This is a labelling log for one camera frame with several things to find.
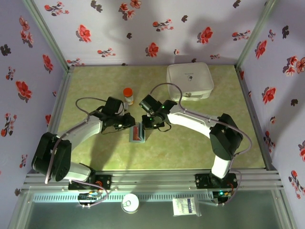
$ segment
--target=robotic arm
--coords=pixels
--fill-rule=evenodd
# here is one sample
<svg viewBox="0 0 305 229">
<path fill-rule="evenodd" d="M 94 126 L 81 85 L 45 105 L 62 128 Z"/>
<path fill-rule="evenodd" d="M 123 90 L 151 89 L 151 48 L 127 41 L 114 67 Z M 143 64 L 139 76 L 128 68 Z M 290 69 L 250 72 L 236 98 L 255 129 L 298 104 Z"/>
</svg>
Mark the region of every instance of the robotic arm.
<svg viewBox="0 0 305 229">
<path fill-rule="evenodd" d="M 102 133 L 107 127 L 113 126 L 117 131 L 135 125 L 130 113 L 124 114 L 123 102 L 109 97 L 105 106 L 101 106 L 90 113 L 90 118 L 85 119 L 72 127 L 68 134 L 45 133 L 38 144 L 32 167 L 36 171 L 46 175 L 51 163 L 50 178 L 55 181 L 62 179 L 95 182 L 95 171 L 83 164 L 71 162 L 72 150 L 90 136 Z M 54 160 L 51 161 L 51 152 L 56 150 Z"/>
<path fill-rule="evenodd" d="M 211 140 L 212 149 L 215 153 L 215 160 L 210 172 L 211 182 L 219 185 L 226 179 L 230 164 L 236 149 L 239 147 L 243 136 L 237 131 L 218 124 L 213 120 L 234 126 L 232 118 L 223 114 L 221 117 L 200 115 L 194 112 L 185 112 L 176 102 L 166 100 L 163 104 L 156 101 L 150 95 L 146 96 L 140 106 L 147 112 L 142 116 L 144 129 L 157 129 L 168 125 L 177 124 L 188 127 L 202 133 Z"/>
</svg>

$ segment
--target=bottle cap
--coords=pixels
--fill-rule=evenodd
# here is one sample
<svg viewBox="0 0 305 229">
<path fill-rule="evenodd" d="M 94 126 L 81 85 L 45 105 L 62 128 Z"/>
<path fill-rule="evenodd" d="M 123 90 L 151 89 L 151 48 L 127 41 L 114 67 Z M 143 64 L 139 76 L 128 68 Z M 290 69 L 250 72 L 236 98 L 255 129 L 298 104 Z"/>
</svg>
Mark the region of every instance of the bottle cap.
<svg viewBox="0 0 305 229">
<path fill-rule="evenodd" d="M 123 91 L 123 94 L 125 97 L 131 97 L 132 96 L 132 89 L 129 87 L 126 87 Z"/>
</svg>

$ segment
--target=wall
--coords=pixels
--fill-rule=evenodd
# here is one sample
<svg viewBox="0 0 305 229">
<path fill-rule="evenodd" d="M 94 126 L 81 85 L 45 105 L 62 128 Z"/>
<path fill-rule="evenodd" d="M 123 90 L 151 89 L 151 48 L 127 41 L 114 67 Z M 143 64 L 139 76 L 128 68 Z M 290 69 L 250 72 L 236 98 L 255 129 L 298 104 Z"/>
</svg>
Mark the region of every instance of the wall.
<svg viewBox="0 0 305 229">
<path fill-rule="evenodd" d="M 298 228 L 305 218 L 305 2 L 279 1 L 242 75 Z"/>
<path fill-rule="evenodd" d="M 70 65 L 234 64 L 266 0 L 34 2 Z"/>
<path fill-rule="evenodd" d="M 47 130 L 63 69 L 21 0 L 2 1 L 0 20 L 0 227 L 5 229 Z"/>
</svg>

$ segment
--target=small box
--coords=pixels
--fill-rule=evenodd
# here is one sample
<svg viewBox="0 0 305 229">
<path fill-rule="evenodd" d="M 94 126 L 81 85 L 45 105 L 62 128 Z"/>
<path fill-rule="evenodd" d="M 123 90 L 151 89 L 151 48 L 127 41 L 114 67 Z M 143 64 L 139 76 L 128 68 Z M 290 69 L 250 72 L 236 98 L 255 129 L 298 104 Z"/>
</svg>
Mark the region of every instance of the small box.
<svg viewBox="0 0 305 229">
<path fill-rule="evenodd" d="M 208 66 L 203 62 L 172 64 L 167 67 L 166 81 L 182 90 L 182 100 L 197 101 L 210 96 L 214 83 Z M 170 98 L 179 101 L 179 90 L 168 85 Z"/>
<path fill-rule="evenodd" d="M 142 122 L 136 123 L 136 125 L 130 127 L 129 142 L 137 142 L 137 143 L 145 142 L 145 130 Z"/>
</svg>

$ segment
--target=white plastic container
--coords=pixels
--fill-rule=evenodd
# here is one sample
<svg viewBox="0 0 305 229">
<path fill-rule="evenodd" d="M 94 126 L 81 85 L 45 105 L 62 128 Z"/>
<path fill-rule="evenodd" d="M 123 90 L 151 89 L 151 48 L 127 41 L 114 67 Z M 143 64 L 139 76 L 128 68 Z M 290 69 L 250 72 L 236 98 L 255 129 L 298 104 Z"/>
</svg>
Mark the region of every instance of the white plastic container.
<svg viewBox="0 0 305 229">
<path fill-rule="evenodd" d="M 182 100 L 198 101 L 210 96 L 214 83 L 208 66 L 203 62 L 172 64 L 167 67 L 166 81 L 182 90 Z M 179 90 L 168 85 L 170 98 L 178 101 Z"/>
</svg>

